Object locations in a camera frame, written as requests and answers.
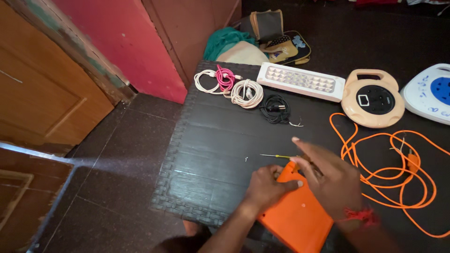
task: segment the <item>pink braided cable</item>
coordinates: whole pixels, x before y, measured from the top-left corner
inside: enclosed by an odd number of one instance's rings
[[[216,71],[216,78],[217,82],[219,82],[219,87],[221,91],[231,91],[234,85],[235,75],[231,70],[227,68],[222,68],[221,66],[217,65],[217,71]]]

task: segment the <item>black power cord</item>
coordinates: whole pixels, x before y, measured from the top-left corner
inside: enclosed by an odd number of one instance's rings
[[[269,95],[261,102],[259,110],[270,123],[288,123],[291,110],[280,95]]]

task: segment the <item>orange plug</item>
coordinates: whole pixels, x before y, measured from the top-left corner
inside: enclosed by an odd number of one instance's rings
[[[417,158],[417,156],[413,154],[413,151],[411,149],[409,150],[408,159],[415,164],[419,163],[419,158]],[[412,162],[408,161],[408,168],[411,172],[417,173],[417,171],[419,171],[419,168],[412,164]]]

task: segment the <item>white charging cable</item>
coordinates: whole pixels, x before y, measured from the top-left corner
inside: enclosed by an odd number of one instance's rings
[[[195,76],[194,76],[195,87],[196,87],[199,91],[203,91],[203,92],[209,93],[209,94],[216,94],[216,95],[221,95],[221,94],[224,94],[224,95],[225,95],[225,94],[229,94],[229,93],[230,93],[229,90],[227,90],[227,91],[222,91],[222,92],[215,92],[215,91],[220,87],[220,86],[219,86],[219,83],[217,83],[217,85],[216,85],[214,88],[210,89],[210,90],[207,90],[207,89],[203,88],[203,86],[200,84],[200,81],[199,81],[201,75],[203,75],[203,74],[207,74],[207,75],[209,75],[210,77],[216,77],[216,72],[213,71],[213,70],[210,70],[210,69],[205,69],[205,70],[203,70],[202,72],[195,74]],[[236,76],[234,76],[234,77],[235,77],[236,79],[242,79],[242,76],[236,75]]]
[[[242,89],[244,89],[243,94],[245,94],[248,100],[244,100],[244,98],[239,95]],[[250,109],[256,107],[261,102],[263,95],[262,86],[255,81],[247,79],[237,82],[231,90],[230,96],[224,96],[231,99],[232,103],[238,104],[242,108]]]

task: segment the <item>wooden door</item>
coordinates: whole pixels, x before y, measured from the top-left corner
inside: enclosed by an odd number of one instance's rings
[[[46,35],[0,1],[0,141],[65,155],[113,109]]]
[[[26,252],[73,165],[0,149],[0,252]]]

